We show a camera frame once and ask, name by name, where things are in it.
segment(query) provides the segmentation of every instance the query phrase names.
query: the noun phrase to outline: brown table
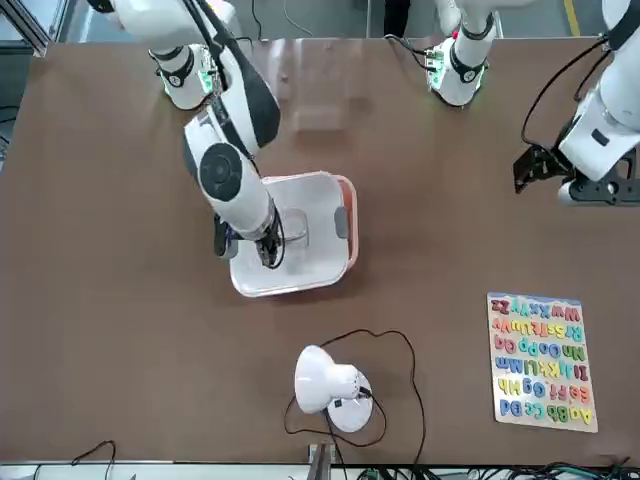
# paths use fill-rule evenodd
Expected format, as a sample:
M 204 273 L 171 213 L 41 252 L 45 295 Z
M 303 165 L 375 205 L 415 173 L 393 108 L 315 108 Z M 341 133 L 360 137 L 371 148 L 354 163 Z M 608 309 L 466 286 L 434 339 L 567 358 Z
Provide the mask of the brown table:
M 261 170 L 349 177 L 361 246 L 339 284 L 261 300 L 237 294 L 213 254 L 183 165 L 190 115 L 161 94 L 145 49 L 50 47 L 0 178 L 0 458 L 69 459 L 112 438 L 120 459 L 302 462 L 318 437 L 282 425 L 297 355 L 366 327 L 415 345 L 422 462 L 638 464 L 640 212 L 562 207 L 554 181 L 516 196 L 511 178 L 536 92 L 588 43 L 496 42 L 464 111 L 383 40 L 257 46 L 284 112 Z M 532 136 L 555 138 L 588 66 L 550 90 Z M 583 301 L 600 433 L 496 423 L 488 291 Z M 366 372 L 389 417 L 385 440 L 344 447 L 347 462 L 410 462 L 420 416 L 403 343 L 330 351 Z M 324 426 L 297 410 L 291 424 Z

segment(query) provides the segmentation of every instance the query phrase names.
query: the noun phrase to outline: wire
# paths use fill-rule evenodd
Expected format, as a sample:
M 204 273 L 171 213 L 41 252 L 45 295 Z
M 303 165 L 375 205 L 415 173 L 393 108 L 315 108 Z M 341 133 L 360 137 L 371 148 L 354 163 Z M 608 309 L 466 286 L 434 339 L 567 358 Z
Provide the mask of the wire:
M 392 33 L 387 33 L 384 36 L 384 38 L 386 38 L 387 40 L 395 40 L 396 42 L 398 42 L 400 45 L 402 45 L 407 50 L 415 53 L 416 55 L 422 55 L 423 57 L 427 55 L 427 50 L 430 50 L 431 48 L 433 48 L 433 47 L 427 47 L 425 49 L 415 48 L 413 45 L 411 45 L 411 42 L 409 41 L 409 39 L 399 37 L 399 36 L 394 35 Z
M 418 399 L 418 403 L 420 405 L 420 413 L 422 415 L 422 437 L 420 439 L 420 445 L 418 447 L 418 450 L 416 452 L 415 458 L 413 460 L 413 466 L 412 466 L 412 477 L 413 477 L 413 470 L 415 470 L 416 465 L 418 464 L 418 461 L 420 460 L 420 454 L 422 453 L 422 449 L 424 448 L 424 442 L 427 436 L 427 426 L 426 426 L 426 419 L 425 419 L 425 412 L 424 412 L 424 403 L 422 402 L 422 396 L 420 395 L 420 391 L 418 390 L 418 387 L 416 385 L 416 380 L 415 380 L 415 376 L 416 376 L 416 352 L 415 349 L 413 348 L 413 345 L 411 344 L 411 342 L 409 341 L 409 339 L 407 338 L 407 336 L 400 332 L 399 330 L 386 330 L 382 333 L 373 333 L 371 330 L 365 329 L 365 328 L 359 328 L 356 330 L 351 330 L 350 332 L 347 332 L 345 334 L 339 335 L 337 337 L 331 338 L 329 340 L 327 340 L 326 342 L 322 343 L 320 346 L 321 347 L 326 347 L 331 345 L 332 343 L 338 342 L 340 340 L 344 340 L 347 337 L 350 337 L 351 335 L 356 335 L 356 334 L 361 334 L 361 333 L 366 333 L 367 335 L 370 335 L 374 338 L 380 338 L 383 337 L 385 335 L 399 335 L 400 337 L 402 337 L 402 339 L 405 341 L 405 343 L 407 344 L 407 346 L 409 347 L 409 350 L 411 351 L 411 372 L 410 372 L 410 379 L 411 379 L 411 386 L 413 388 L 413 391 L 416 394 L 416 398 Z M 382 413 L 382 417 L 384 419 L 384 427 L 382 430 L 382 433 L 380 434 L 380 436 L 378 438 L 376 438 L 375 440 L 368 442 L 368 443 L 364 443 L 364 444 L 357 444 L 355 442 L 352 442 L 351 440 L 348 440 L 346 438 L 344 438 L 343 436 L 337 434 L 337 433 L 331 433 L 330 432 L 322 432 L 319 430 L 312 430 L 312 429 L 308 429 L 308 428 L 303 428 L 303 429 L 299 429 L 299 430 L 289 430 L 288 426 L 287 426 L 287 414 L 289 413 L 289 410 L 291 409 L 291 406 L 293 405 L 293 402 L 295 401 L 295 395 L 293 397 L 291 397 L 291 400 L 289 401 L 289 404 L 287 405 L 287 408 L 284 412 L 284 429 L 285 431 L 289 434 L 289 435 L 295 435 L 297 433 L 302 433 L 302 432 L 306 432 L 306 433 L 316 433 L 316 434 L 320 434 L 320 435 L 329 435 L 332 438 L 339 438 L 340 440 L 342 440 L 343 442 L 352 445 L 354 447 L 370 447 L 372 445 L 375 445 L 377 443 L 379 443 L 380 441 L 382 441 L 382 439 L 384 438 L 386 432 L 387 432 L 387 415 L 384 411 L 384 409 L 382 408 L 382 405 L 380 405 L 380 403 L 378 402 L 378 400 L 376 399 L 376 397 L 374 395 L 371 395 L 371 398 L 373 399 L 373 402 L 375 403 L 376 407 L 378 407 L 378 409 L 380 410 L 380 413 Z
M 343 437 L 342 435 L 340 435 L 339 433 L 333 433 L 333 435 L 330 432 L 323 432 L 322 430 L 313 430 L 311 428 L 301 428 L 298 430 L 289 430 L 289 427 L 287 426 L 287 415 L 289 414 L 289 410 L 291 410 L 291 406 L 293 405 L 293 402 L 296 400 L 295 395 L 293 397 L 291 397 L 291 400 L 289 400 L 289 404 L 287 405 L 287 408 L 284 412 L 284 431 L 287 432 L 289 435 L 297 435 L 298 433 L 315 433 L 317 435 L 326 435 L 328 437 L 331 437 L 334 439 L 335 438 L 339 438 L 340 440 L 342 440 L 343 442 L 351 445 L 352 447 L 358 447 L 358 448 L 366 448 L 366 447 L 371 447 L 373 445 L 376 445 L 377 443 L 380 443 L 382 441 L 382 439 L 384 438 L 384 436 L 387 433 L 387 414 L 385 413 L 384 409 L 382 408 L 382 406 L 380 405 L 380 403 L 378 403 L 378 400 L 376 399 L 376 397 L 374 397 L 373 395 L 371 396 L 371 399 L 373 400 L 373 403 L 375 403 L 376 407 L 378 407 L 378 410 L 380 410 L 380 413 L 382 414 L 382 418 L 384 420 L 384 426 L 382 427 L 382 433 L 378 436 L 378 438 L 376 438 L 375 440 L 372 440 L 370 442 L 367 443 L 355 443 L 352 442 L 351 440 Z
M 195 0 L 195 1 L 207 17 L 210 18 L 212 15 L 214 15 L 213 10 L 211 10 L 211 6 L 205 0 Z M 213 39 L 211 38 L 211 34 L 209 33 L 209 29 L 205 26 L 204 21 L 202 20 L 202 15 L 200 15 L 200 12 L 196 8 L 195 4 L 193 3 L 193 0 L 182 0 L 182 3 L 186 7 L 186 9 L 189 11 L 189 14 L 191 15 L 191 18 L 193 19 L 193 21 L 196 23 L 198 27 L 198 31 L 200 32 L 200 35 L 202 35 L 202 37 L 204 38 L 204 41 L 207 44 L 207 47 L 209 48 L 209 53 L 212 53 L 218 50 L 217 48 L 214 47 L 214 42 L 213 42 Z M 229 88 L 229 84 L 227 83 L 227 78 L 224 76 L 224 67 L 220 62 L 219 56 L 216 56 L 213 62 L 216 65 L 216 70 L 218 71 L 218 78 L 220 78 L 220 84 L 222 85 L 222 89 L 227 90 Z
M 306 33 L 307 35 L 309 35 L 310 37 L 313 37 L 313 33 L 311 32 L 311 30 L 304 28 L 302 25 L 294 22 L 291 17 L 289 16 L 289 13 L 287 12 L 287 0 L 282 0 L 282 10 L 284 10 L 284 16 L 287 19 L 287 21 L 293 25 L 294 27 L 296 27 L 298 30 Z
M 278 207 L 276 207 L 275 204 L 274 204 L 274 209 L 275 209 L 274 211 L 275 221 L 277 223 L 278 230 L 280 231 L 280 243 L 282 246 L 282 253 L 280 254 L 280 259 L 274 265 L 267 265 L 267 268 L 269 270 L 275 270 L 277 268 L 280 268 L 280 265 L 282 265 L 282 262 L 284 261 L 284 251 L 285 251 L 285 244 L 286 244 L 286 237 L 284 236 L 284 226 L 282 225 L 282 218 L 280 217 L 280 212 L 278 211 Z
M 237 42 L 238 40 L 246 40 L 246 41 L 248 41 L 249 43 L 251 43 L 251 46 L 253 47 L 253 38 L 251 38 L 251 37 L 234 37 L 233 39 L 234 39 L 236 42 Z
M 573 99 L 576 102 L 582 101 L 582 95 L 580 93 L 582 91 L 582 87 L 584 87 L 584 84 L 587 83 L 589 78 L 591 78 L 591 75 L 593 75 L 593 72 L 596 71 L 596 68 L 598 68 L 598 66 L 605 61 L 605 59 L 609 56 L 610 53 L 611 53 L 611 50 L 607 50 L 606 52 L 604 52 L 604 54 L 602 54 L 602 56 L 598 60 L 596 60 L 596 62 L 593 64 L 593 66 L 591 67 L 591 70 L 589 70 L 587 75 L 582 79 L 582 81 L 580 82 L 580 85 L 578 85 L 578 88 L 576 89 L 576 93 L 573 94 Z
M 336 453 L 338 454 L 338 458 L 340 459 L 340 463 L 342 464 L 342 471 L 344 473 L 344 480 L 349 480 L 347 478 L 347 467 L 344 466 L 344 457 L 342 456 L 342 452 L 340 451 L 340 445 L 338 445 L 338 441 L 333 432 L 333 427 L 331 426 L 331 419 L 329 418 L 329 412 L 327 409 L 324 409 L 324 418 L 327 421 L 327 427 L 329 428 L 329 434 L 331 435 L 331 439 L 333 440 L 334 445 L 336 446 Z
M 533 101 L 533 105 L 531 105 L 531 108 L 529 109 L 529 112 L 527 113 L 527 116 L 524 119 L 524 123 L 522 124 L 522 130 L 520 131 L 520 138 L 522 139 L 522 141 L 524 143 L 526 143 L 527 145 L 530 145 L 530 146 L 538 147 L 538 148 L 544 150 L 547 154 L 549 154 L 553 158 L 555 158 L 555 156 L 552 155 L 551 152 L 546 147 L 544 147 L 543 145 L 539 144 L 538 142 L 530 140 L 527 137 L 527 125 L 529 124 L 529 119 L 531 118 L 531 115 L 533 114 L 533 111 L 538 106 L 538 103 L 540 103 L 540 100 L 542 99 L 544 94 L 547 92 L 547 90 L 549 90 L 549 87 L 551 87 L 551 85 L 558 79 L 558 77 L 560 77 L 563 73 L 565 73 L 567 70 L 569 70 L 569 68 L 571 68 L 574 64 L 576 64 L 580 60 L 582 60 L 585 56 L 587 56 L 593 50 L 598 48 L 600 45 L 604 45 L 608 40 L 609 40 L 609 38 L 605 35 L 605 36 L 603 36 L 603 38 L 598 40 L 596 43 L 591 45 L 589 48 L 587 48 L 586 50 L 583 50 L 581 53 L 579 53 L 577 56 L 575 56 L 571 61 L 569 61 L 569 63 L 565 64 L 560 70 L 558 70 L 551 77 L 551 79 L 546 83 L 546 85 L 544 87 L 542 87 L 542 90 L 540 90 L 540 92 L 536 96 L 536 99 Z
M 397 42 L 398 44 L 400 44 L 405 50 L 407 50 L 411 56 L 413 57 L 413 59 L 415 60 L 415 62 L 420 66 L 420 68 L 422 68 L 423 70 L 426 70 L 428 72 L 435 72 L 436 69 L 434 67 L 428 67 L 426 64 L 423 64 L 420 59 L 418 58 L 418 55 L 421 55 L 423 57 L 428 56 L 427 52 L 425 50 L 418 50 L 417 48 L 414 48 L 413 45 L 411 45 L 411 43 L 409 42 L 409 40 L 405 39 L 405 38 L 400 38 L 396 35 L 392 35 L 392 34 L 387 34 L 384 36 L 384 38 L 386 38 L 387 40 L 393 40 L 395 42 Z
M 418 464 L 418 461 L 420 460 L 420 454 L 422 453 L 422 449 L 424 448 L 424 442 L 425 442 L 425 439 L 427 438 L 427 425 L 426 425 L 426 418 L 424 413 L 424 403 L 422 402 L 420 391 L 418 390 L 418 386 L 416 385 L 416 351 L 414 350 L 413 345 L 411 344 L 407 336 L 399 330 L 386 330 L 382 333 L 373 333 L 371 330 L 368 330 L 366 328 L 358 328 L 356 330 L 352 330 L 343 335 L 327 340 L 320 346 L 324 348 L 328 345 L 331 345 L 332 343 L 335 343 L 337 341 L 350 337 L 351 335 L 356 335 L 359 333 L 366 333 L 368 335 L 371 335 L 374 338 L 384 337 L 385 335 L 399 335 L 400 337 L 402 337 L 402 339 L 405 341 L 405 343 L 409 347 L 409 350 L 411 351 L 411 374 L 410 374 L 411 386 L 413 387 L 413 391 L 415 392 L 416 398 L 418 399 L 418 403 L 420 404 L 420 413 L 422 415 L 422 438 L 420 439 L 420 445 L 418 447 L 418 451 L 416 452 L 416 456 L 413 460 L 413 468 L 415 468 L 415 466 Z
M 256 0 L 251 0 L 251 14 L 253 15 L 253 19 L 256 21 L 258 25 L 258 41 L 262 40 L 262 24 L 260 20 L 258 20 L 258 16 L 256 15 Z
M 113 440 L 103 440 L 88 452 L 85 452 L 82 455 L 77 456 L 71 461 L 71 466 L 75 467 L 80 463 L 81 460 L 85 459 L 89 455 L 94 454 L 95 452 L 100 450 L 102 447 L 105 447 L 107 445 L 111 445 L 111 460 L 109 460 L 109 463 L 107 464 L 107 470 L 104 472 L 104 480 L 107 480 L 109 477 L 109 470 L 116 462 L 116 442 L 114 442 Z

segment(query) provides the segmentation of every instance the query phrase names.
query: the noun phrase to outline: lamp cord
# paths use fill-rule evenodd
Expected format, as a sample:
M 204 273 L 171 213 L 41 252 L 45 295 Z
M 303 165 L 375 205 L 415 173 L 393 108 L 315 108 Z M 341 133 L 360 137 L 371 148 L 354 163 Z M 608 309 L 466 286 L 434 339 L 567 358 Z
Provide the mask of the lamp cord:
M 404 342 L 407 344 L 407 346 L 409 347 L 409 350 L 411 352 L 411 372 L 410 372 L 410 380 L 411 380 L 411 387 L 413 388 L 413 391 L 416 394 L 416 398 L 418 399 L 418 404 L 420 405 L 420 413 L 422 415 L 422 436 L 420 438 L 420 445 L 418 447 L 418 450 L 416 452 L 415 458 L 413 460 L 413 466 L 412 466 L 412 478 L 413 478 L 413 470 L 415 470 L 416 465 L 418 464 L 418 461 L 420 460 L 420 455 L 422 453 L 422 450 L 424 448 L 424 442 L 425 439 L 427 437 L 427 426 L 426 426 L 426 418 L 425 418 L 425 413 L 424 413 L 424 403 L 422 401 L 422 396 L 420 395 L 420 391 L 418 390 L 418 387 L 416 385 L 416 352 L 415 349 L 413 348 L 413 345 L 411 344 L 411 341 L 407 338 L 407 336 L 402 333 L 399 330 L 386 330 L 382 333 L 374 333 L 371 330 L 368 330 L 366 328 L 358 328 L 356 330 L 352 330 L 350 332 L 347 332 L 345 334 L 339 335 L 337 337 L 331 338 L 329 340 L 327 340 L 326 342 L 322 343 L 320 345 L 320 347 L 324 348 L 328 345 L 331 345 L 332 343 L 338 342 L 340 340 L 344 340 L 347 337 L 350 337 L 352 335 L 356 335 L 356 334 L 361 334 L 361 333 L 365 333 L 367 335 L 370 335 L 374 338 L 380 338 L 383 337 L 385 335 L 398 335 L 400 337 L 402 337 L 402 339 L 404 340 Z M 315 433 L 315 434 L 319 434 L 319 435 L 327 435 L 329 437 L 331 437 L 334 442 L 336 443 L 337 446 L 337 442 L 336 439 L 340 439 L 343 442 L 354 446 L 354 447 L 358 447 L 358 448 L 364 448 L 364 447 L 370 447 L 372 445 L 375 445 L 377 443 L 379 443 L 380 441 L 382 441 L 382 439 L 384 438 L 385 434 L 387 433 L 387 415 L 384 411 L 384 409 L 382 408 L 382 405 L 380 404 L 380 402 L 378 401 L 378 399 L 374 396 L 371 395 L 371 398 L 373 400 L 373 402 L 375 403 L 376 407 L 378 408 L 378 410 L 380 410 L 380 413 L 382 414 L 382 417 L 384 419 L 384 428 L 382 430 L 382 433 L 380 434 L 380 436 L 378 438 L 376 438 L 375 440 L 372 440 L 371 442 L 368 443 L 364 443 L 364 444 L 358 444 L 355 442 L 352 442 L 351 440 L 348 440 L 346 438 L 344 438 L 342 435 L 333 432 L 332 428 L 329 427 L 329 431 L 328 432 L 323 432 L 320 430 L 313 430 L 310 428 L 302 428 L 299 430 L 289 430 L 289 427 L 287 426 L 287 415 L 289 414 L 289 410 L 291 410 L 291 406 L 293 405 L 293 402 L 295 401 L 295 395 L 293 397 L 291 397 L 291 400 L 289 401 L 289 404 L 287 405 L 287 408 L 284 412 L 284 430 L 285 432 L 287 432 L 289 435 L 295 435 L 298 433 Z

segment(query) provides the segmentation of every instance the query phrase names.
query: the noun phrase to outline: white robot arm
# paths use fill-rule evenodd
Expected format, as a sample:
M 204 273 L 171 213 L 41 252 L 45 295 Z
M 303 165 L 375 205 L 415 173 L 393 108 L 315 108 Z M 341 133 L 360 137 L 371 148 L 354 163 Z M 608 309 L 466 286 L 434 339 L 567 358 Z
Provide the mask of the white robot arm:
M 456 0 L 462 12 L 457 38 L 447 38 L 428 51 L 427 83 L 445 103 L 462 107 L 480 88 L 487 55 L 496 37 L 493 12 L 522 7 L 535 0 Z
M 635 147 L 640 143 L 640 0 L 603 0 L 614 54 L 595 87 L 553 148 L 532 145 L 513 167 L 516 192 L 529 183 L 564 177 L 559 198 L 567 204 L 639 205 Z M 616 169 L 626 165 L 625 175 Z
M 221 67 L 226 89 L 185 127 L 187 167 L 215 211 L 216 254 L 230 258 L 238 240 L 249 240 L 262 264 L 277 268 L 284 254 L 282 221 L 253 163 L 280 125 L 280 108 L 267 83 L 206 0 L 90 3 L 144 42 L 154 56 L 176 60 L 180 67 L 168 75 L 172 84 L 182 82 L 178 88 L 193 77 L 189 45 L 206 45 Z

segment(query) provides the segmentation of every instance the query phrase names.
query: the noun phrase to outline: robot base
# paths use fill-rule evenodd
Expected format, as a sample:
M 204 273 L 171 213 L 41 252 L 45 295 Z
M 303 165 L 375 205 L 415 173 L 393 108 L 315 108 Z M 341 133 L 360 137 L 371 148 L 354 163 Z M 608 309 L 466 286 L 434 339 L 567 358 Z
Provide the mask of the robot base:
M 369 380 L 362 373 L 360 386 L 371 391 Z M 345 433 L 362 430 L 371 418 L 373 399 L 370 397 L 355 398 L 353 400 L 334 400 L 327 408 L 333 424 Z
M 448 105 L 462 107 L 471 102 L 480 88 L 485 69 L 483 68 L 473 80 L 464 83 L 460 74 L 451 66 L 451 49 L 454 42 L 453 38 L 447 38 L 432 50 L 436 58 L 428 59 L 427 66 L 435 68 L 436 71 L 427 71 L 427 84 L 429 89 Z
M 327 172 L 263 179 L 282 218 L 285 256 L 265 268 L 253 242 L 238 242 L 231 280 L 246 297 L 309 290 L 336 283 L 355 261 L 356 196 L 351 182 Z

